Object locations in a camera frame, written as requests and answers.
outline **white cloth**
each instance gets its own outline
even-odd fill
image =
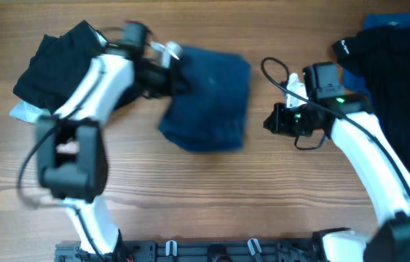
[[[20,103],[18,103],[10,111],[9,115],[13,118],[34,124],[36,120],[38,120],[39,116],[50,116],[51,113],[47,109],[37,108],[36,106],[32,106],[25,101],[20,101]]]
[[[287,89],[289,91],[295,92],[297,95],[300,95],[303,98],[308,99],[307,91],[305,90],[305,84],[300,82],[299,75],[297,73],[292,73],[289,76]],[[305,104],[304,101],[299,100],[289,94],[285,94],[285,101],[287,103],[287,108],[293,108]]]

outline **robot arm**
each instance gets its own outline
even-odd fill
[[[333,63],[314,64],[303,72],[310,100],[337,112],[336,115],[347,116],[376,138],[376,141],[370,139],[345,118],[309,103],[298,108],[277,103],[264,122],[264,127],[273,133],[297,138],[311,136],[313,130],[322,129],[347,156],[371,198],[378,232],[372,238],[344,229],[328,232],[319,237],[324,258],[331,262],[396,261],[395,258],[410,261],[410,193],[406,189],[406,186],[410,188],[410,173],[387,142],[365,99],[359,95],[344,95]],[[400,170],[405,185],[393,164]]]
[[[172,82],[177,75],[174,71],[181,49],[173,42],[166,46],[151,43],[157,59],[153,63],[144,59],[148,32],[144,25],[126,24],[123,41],[107,44],[103,53],[92,59],[87,75],[67,103],[54,116],[42,117],[36,123],[37,139],[45,138],[37,151],[39,183],[48,188],[54,198],[62,199],[67,207],[81,239],[81,251],[77,255],[81,255],[83,261],[125,261],[127,258],[122,235],[101,196],[108,177],[102,129],[120,96],[135,84],[143,86],[142,90],[153,98],[173,93]],[[394,158],[410,187],[410,174],[387,143],[376,117],[358,97],[339,97],[338,77],[332,74],[332,67],[325,66],[307,70],[305,82],[307,87],[312,87],[307,93],[374,134]],[[410,199],[391,164],[377,146],[350,123],[327,117],[308,105],[289,109],[278,104],[265,121],[265,127],[292,136],[310,136],[314,129],[325,130],[346,154],[366,187],[379,227],[389,226],[398,216],[410,218]],[[54,132],[46,138],[50,130]],[[79,144],[77,152],[68,154],[58,150],[60,144],[70,141]],[[322,237],[325,259],[363,261],[367,243],[373,246],[371,243],[376,243],[380,234],[381,231],[372,239],[349,231],[326,234]]]
[[[177,76],[181,48],[152,42],[155,59],[143,57],[149,30],[140,23],[127,23],[120,43],[108,43],[70,99],[54,116],[36,123],[38,179],[63,206],[81,239],[83,261],[125,261],[126,248],[101,196],[106,187],[108,162],[102,130],[121,95],[134,85],[150,97],[170,95]],[[103,38],[97,34],[101,44]],[[58,150],[76,142],[76,152]]]

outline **blue cloth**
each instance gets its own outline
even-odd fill
[[[251,67],[240,55],[184,47],[182,77],[159,131],[190,152],[236,151],[243,147]]]
[[[394,25],[397,28],[410,28],[410,12],[383,15],[368,14],[365,23],[363,24],[363,30],[383,25]],[[343,70],[342,74],[342,84],[345,86],[345,88],[354,92],[368,95],[370,103],[373,101],[371,93],[366,88],[365,77],[355,76],[345,69]]]

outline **table surface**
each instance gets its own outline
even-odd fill
[[[77,239],[63,210],[27,210],[15,193],[17,169],[34,139],[33,126],[9,117],[19,101],[12,88],[43,34],[62,35],[82,20],[95,28],[138,20],[161,42],[240,53],[255,69],[274,56],[300,74],[332,60],[331,44],[360,30],[368,13],[410,11],[410,1],[49,2],[0,0],[0,261],[52,261],[55,244]],[[256,74],[245,148],[233,154],[189,154],[165,140],[157,124],[170,99],[142,99],[114,113],[105,131],[111,168],[105,196],[123,237],[273,239],[338,226],[372,233],[371,201],[331,141],[297,151],[293,138],[263,129],[280,101],[281,92]],[[32,162],[28,191],[46,194],[34,178]]]

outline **black shirt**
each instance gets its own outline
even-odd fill
[[[85,20],[59,38],[44,35],[28,69],[18,79],[14,94],[53,114],[72,96],[88,72],[92,58],[100,52],[95,30]],[[124,92],[115,108],[140,95],[139,86],[134,85]]]
[[[410,172],[410,28],[372,28],[333,48],[343,68],[366,77],[383,133]]]

